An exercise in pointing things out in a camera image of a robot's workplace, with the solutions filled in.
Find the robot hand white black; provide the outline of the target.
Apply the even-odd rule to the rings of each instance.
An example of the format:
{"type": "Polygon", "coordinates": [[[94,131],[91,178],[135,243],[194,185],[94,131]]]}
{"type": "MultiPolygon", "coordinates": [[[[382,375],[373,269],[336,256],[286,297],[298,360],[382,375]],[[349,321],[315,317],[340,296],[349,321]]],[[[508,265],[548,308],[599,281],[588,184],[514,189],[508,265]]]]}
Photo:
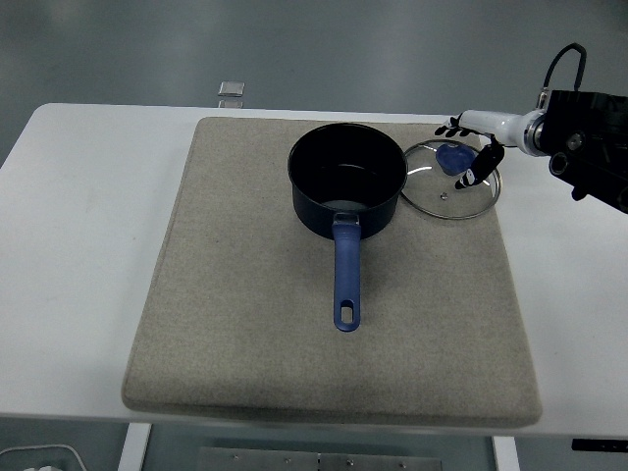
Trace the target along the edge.
{"type": "Polygon", "coordinates": [[[457,117],[450,117],[436,129],[435,135],[462,137],[475,133],[490,140],[455,183],[455,188],[464,189],[483,182],[503,160],[506,147],[524,151],[527,128],[523,115],[467,110],[457,117]]]}

